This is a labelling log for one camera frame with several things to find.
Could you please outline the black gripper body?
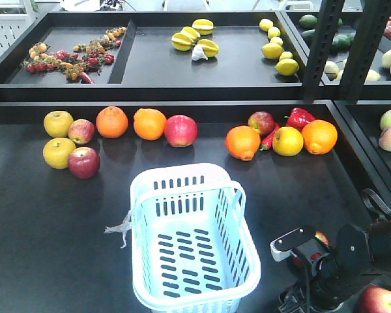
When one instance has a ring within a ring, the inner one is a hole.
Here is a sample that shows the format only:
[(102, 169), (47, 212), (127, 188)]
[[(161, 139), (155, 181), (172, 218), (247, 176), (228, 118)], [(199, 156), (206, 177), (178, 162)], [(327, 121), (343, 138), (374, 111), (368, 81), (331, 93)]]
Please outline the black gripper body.
[(289, 246), (302, 262), (298, 280), (280, 294), (279, 312), (335, 312), (362, 289), (362, 283), (341, 269), (333, 250), (317, 239)]

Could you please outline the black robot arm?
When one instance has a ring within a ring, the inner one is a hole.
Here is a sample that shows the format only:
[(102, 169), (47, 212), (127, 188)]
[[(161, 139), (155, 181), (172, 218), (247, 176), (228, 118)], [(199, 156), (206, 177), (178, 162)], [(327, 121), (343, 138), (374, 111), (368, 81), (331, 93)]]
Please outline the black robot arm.
[(332, 247), (311, 226), (296, 228), (270, 243), (275, 261), (301, 262), (298, 280), (279, 296), (279, 312), (335, 312), (378, 276), (391, 274), (391, 209), (372, 189), (361, 193), (372, 224), (340, 228)]

